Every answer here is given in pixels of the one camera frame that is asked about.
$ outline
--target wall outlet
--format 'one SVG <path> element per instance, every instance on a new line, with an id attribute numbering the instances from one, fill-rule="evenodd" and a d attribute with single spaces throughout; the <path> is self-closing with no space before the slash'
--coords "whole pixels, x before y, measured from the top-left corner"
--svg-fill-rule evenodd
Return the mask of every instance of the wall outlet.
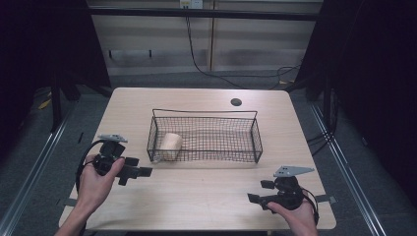
<path id="1" fill-rule="evenodd" d="M 191 9 L 191 1 L 192 0 L 180 0 L 180 8 L 181 9 Z"/>
<path id="2" fill-rule="evenodd" d="M 203 0 L 191 0 L 192 9 L 203 9 Z"/>

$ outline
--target basket handle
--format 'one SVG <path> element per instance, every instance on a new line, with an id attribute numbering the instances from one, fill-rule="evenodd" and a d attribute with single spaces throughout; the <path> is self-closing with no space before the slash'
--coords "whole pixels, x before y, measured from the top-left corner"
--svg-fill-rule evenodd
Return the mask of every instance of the basket handle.
<path id="1" fill-rule="evenodd" d="M 158 111 L 166 111 L 166 112 L 178 112 L 178 113 L 198 113 L 198 114 L 202 114 L 202 113 L 210 113 L 210 114 L 215 114 L 215 113 L 254 113 L 254 119 L 257 118 L 258 115 L 258 111 L 256 110 L 248 110 L 248 111 L 190 111 L 190 110 L 171 110 L 171 109 L 158 109 L 158 108 L 154 108 L 152 110 L 152 114 L 153 117 L 156 117 L 155 112 L 157 113 Z"/>

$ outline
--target small beige object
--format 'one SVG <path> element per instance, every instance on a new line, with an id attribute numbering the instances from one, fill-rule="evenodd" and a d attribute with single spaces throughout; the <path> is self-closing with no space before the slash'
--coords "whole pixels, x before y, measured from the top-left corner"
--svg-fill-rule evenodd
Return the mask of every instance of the small beige object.
<path id="1" fill-rule="evenodd" d="M 175 160 L 181 149 L 182 143 L 183 140 L 181 136 L 173 133 L 167 133 L 162 139 L 162 143 L 159 148 L 161 150 L 168 150 L 161 152 L 162 158 L 165 160 Z"/>

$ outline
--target aluminum rail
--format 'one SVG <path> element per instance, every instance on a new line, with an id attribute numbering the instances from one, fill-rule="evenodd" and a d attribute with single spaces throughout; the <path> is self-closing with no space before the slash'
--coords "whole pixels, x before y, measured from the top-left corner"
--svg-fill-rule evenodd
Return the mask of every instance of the aluminum rail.
<path id="1" fill-rule="evenodd" d="M 16 225 L 22 213 L 25 210 L 26 205 L 30 200 L 31 193 L 36 186 L 46 164 L 48 163 L 52 152 L 55 150 L 58 141 L 61 139 L 61 136 L 66 128 L 69 117 L 72 115 L 76 102 L 70 104 L 69 111 L 62 120 L 61 124 L 57 127 L 54 133 L 49 135 L 49 138 L 40 152 L 36 163 L 33 165 L 33 168 L 30 171 L 25 183 L 20 189 L 19 193 L 15 196 L 12 204 L 9 206 L 5 212 L 3 218 L 0 221 L 0 235 L 9 236 L 12 235 L 15 230 Z"/>
<path id="2" fill-rule="evenodd" d="M 62 13 L 101 16 L 148 16 L 148 17 L 188 17 L 188 18 L 223 18 L 223 19 L 255 19 L 315 22 L 320 19 L 337 19 L 339 16 L 322 16 L 315 13 L 283 13 L 257 11 L 230 11 L 205 9 L 174 9 L 174 8 L 118 8 L 118 7 L 36 7 L 41 13 Z"/>
<path id="3" fill-rule="evenodd" d="M 323 134 L 328 134 L 328 129 L 323 120 L 323 114 L 319 106 L 313 104 L 311 108 Z M 368 224 L 368 227 L 371 230 L 372 235 L 386 236 L 387 234 L 378 218 L 378 215 L 376 214 L 374 208 L 372 207 L 361 186 L 359 185 L 359 182 L 356 179 L 352 169 L 350 168 L 349 162 L 347 161 L 346 157 L 341 151 L 341 148 L 338 145 L 336 139 L 331 139 L 328 135 L 326 135 L 325 138 L 328 142 L 328 147 L 330 148 L 330 151 L 333 154 L 334 160 L 340 168 L 340 172 L 343 175 L 347 183 L 347 186 L 349 187 L 349 190 L 352 193 L 353 198 L 355 199 L 355 202 L 359 207 L 359 210 L 361 211 L 366 223 Z"/>

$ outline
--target wire basket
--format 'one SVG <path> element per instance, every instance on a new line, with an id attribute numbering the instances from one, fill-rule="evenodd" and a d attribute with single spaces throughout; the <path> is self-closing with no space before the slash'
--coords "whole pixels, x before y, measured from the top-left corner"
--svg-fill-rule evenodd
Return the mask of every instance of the wire basket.
<path id="1" fill-rule="evenodd" d="M 232 160 L 258 163 L 263 153 L 257 111 L 154 109 L 152 112 L 148 140 L 150 161 Z M 162 149 L 161 143 L 166 134 L 180 136 L 181 148 Z"/>

